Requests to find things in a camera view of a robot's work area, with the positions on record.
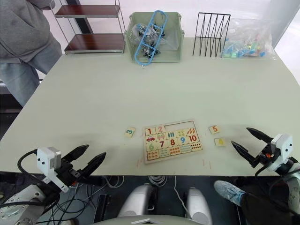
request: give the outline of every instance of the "clear plastic bag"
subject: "clear plastic bag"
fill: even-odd
[[[254,19],[230,20],[222,57],[275,59],[275,56],[270,23]]]

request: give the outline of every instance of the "person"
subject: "person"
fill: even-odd
[[[21,106],[39,85],[36,69],[47,74],[62,55],[42,12],[54,4],[0,0],[0,79]]]
[[[283,212],[267,198],[245,192],[233,184],[217,180],[214,183],[216,192],[223,198],[240,206],[245,218],[251,225],[291,225],[289,212]]]

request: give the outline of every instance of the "black wire rack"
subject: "black wire rack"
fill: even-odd
[[[202,26],[200,35],[197,35],[199,21],[200,23],[202,22]],[[214,53],[215,57],[217,57],[219,52],[221,56],[227,37],[229,22],[230,14],[198,13],[193,55],[195,53],[196,40],[199,38],[199,56],[201,56],[203,49],[204,56],[207,53],[212,56]]]

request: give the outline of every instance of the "red number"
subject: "red number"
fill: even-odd
[[[195,135],[193,135],[193,136],[189,136],[189,139],[190,139],[190,141],[195,142],[197,140],[197,137]]]

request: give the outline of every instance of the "wooden puzzle board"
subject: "wooden puzzle board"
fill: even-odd
[[[143,142],[146,164],[202,150],[193,120],[144,127]]]

